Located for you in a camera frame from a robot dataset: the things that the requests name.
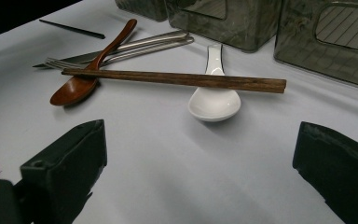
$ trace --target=translucent storage box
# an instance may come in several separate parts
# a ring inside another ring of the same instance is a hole
[[[358,86],[358,0],[283,0],[274,57]]]
[[[164,0],[115,0],[118,8],[154,21],[166,21]]]
[[[277,31],[281,0],[166,0],[175,28],[243,51],[257,51]]]

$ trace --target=white tablecloth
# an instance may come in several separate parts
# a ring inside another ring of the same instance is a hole
[[[0,175],[17,183],[20,166],[78,124],[104,119],[108,165],[75,223],[342,223],[292,167],[301,121],[358,141],[358,88],[273,59],[274,39],[256,53],[223,46],[228,76],[287,79],[284,94],[239,91],[231,119],[193,118],[195,87],[101,80],[87,101],[53,106],[69,77],[32,66],[100,50],[127,20],[132,40],[174,31],[119,10],[113,0],[83,0],[43,19],[103,33],[80,35],[31,21],[0,35]],[[113,63],[105,69],[203,74],[210,39]]]

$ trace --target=utensil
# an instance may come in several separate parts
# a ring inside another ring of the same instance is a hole
[[[66,68],[63,69],[62,74],[75,77],[105,77],[129,81],[272,93],[284,93],[286,87],[285,79],[260,77],[221,77],[180,73],[92,70],[87,68]]]
[[[208,46],[208,66],[205,74],[224,76],[222,45]],[[188,102],[188,111],[203,121],[221,121],[235,115],[241,108],[240,96],[234,90],[198,87]]]
[[[118,61],[118,60],[128,59],[128,58],[132,58],[132,57],[136,57],[136,56],[140,56],[140,55],[144,55],[144,54],[148,54],[148,53],[152,53],[152,52],[156,52],[156,51],[160,51],[160,50],[164,50],[164,49],[172,49],[172,48],[176,48],[176,47],[190,44],[193,42],[194,42],[194,38],[191,36],[187,36],[183,40],[174,41],[174,42],[164,42],[161,44],[153,45],[151,47],[137,49],[137,50],[133,50],[130,52],[124,52],[124,53],[117,54],[117,55],[103,61],[100,65],[100,67],[106,66],[106,65],[113,63],[115,61]],[[55,68],[55,69],[60,69],[60,70],[63,70],[64,68],[85,68],[87,66],[85,63],[68,63],[66,61],[57,60],[57,59],[53,59],[53,58],[46,58],[45,65]]]
[[[130,35],[136,23],[137,20],[135,19],[129,20],[116,39],[87,66],[87,69],[91,71],[98,70],[107,54],[112,49],[116,49]],[[71,105],[77,103],[95,89],[97,82],[98,78],[96,77],[72,77],[51,96],[50,103],[52,105]]]
[[[154,35],[148,38],[135,40],[135,41],[131,41],[130,43],[122,44],[117,49],[112,50],[109,53],[109,55],[117,54],[119,52],[130,50],[130,49],[142,48],[154,44],[160,44],[160,43],[171,42],[171,41],[180,41],[185,38],[188,38],[187,31],[174,31],[162,35]],[[90,63],[101,52],[102,51],[95,51],[92,53],[87,53],[87,54],[82,54],[82,55],[62,59],[62,61],[66,61],[68,63]],[[34,65],[33,67],[48,68],[48,66],[46,66],[43,63]]]
[[[39,21],[47,23],[47,24],[50,24],[50,25],[61,27],[61,28],[65,29],[65,30],[74,31],[74,32],[80,33],[82,35],[90,35],[90,36],[94,36],[94,37],[97,37],[97,38],[100,38],[100,39],[105,39],[105,36],[103,34],[98,34],[98,33],[95,33],[95,32],[82,30],[82,29],[78,29],[78,28],[75,28],[75,27],[71,27],[71,26],[51,22],[51,21],[44,21],[44,20],[39,20]]]

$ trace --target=brown wooden spoon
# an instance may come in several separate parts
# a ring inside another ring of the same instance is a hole
[[[100,65],[108,53],[118,46],[130,35],[135,28],[137,20],[131,19],[127,22],[121,33],[110,43],[87,67],[90,70],[99,70]],[[71,105],[84,99],[92,93],[98,83],[98,78],[93,77],[71,77],[50,98],[52,105]]]

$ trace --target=metal fork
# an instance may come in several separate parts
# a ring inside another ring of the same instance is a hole
[[[106,59],[105,61],[103,61],[103,63],[101,64],[100,67],[107,66],[108,64],[118,61],[118,60],[124,60],[124,59],[132,58],[132,57],[136,57],[136,56],[140,56],[140,55],[144,55],[144,54],[148,54],[148,53],[152,53],[152,52],[156,52],[156,51],[160,51],[160,50],[164,50],[164,49],[172,49],[172,48],[176,48],[179,46],[190,44],[192,42],[194,42],[194,38],[191,36],[188,36],[185,39],[180,40],[180,41],[165,42],[165,43],[156,44],[154,46],[143,48],[143,49],[136,49],[136,50],[126,52],[126,53],[120,53],[120,54],[117,54],[117,55],[110,57],[110,58]],[[54,58],[46,58],[45,65],[48,67],[51,67],[51,68],[63,70],[65,68],[85,68],[85,67],[87,67],[88,63],[68,63],[63,60],[58,60],[58,59],[54,59]]]

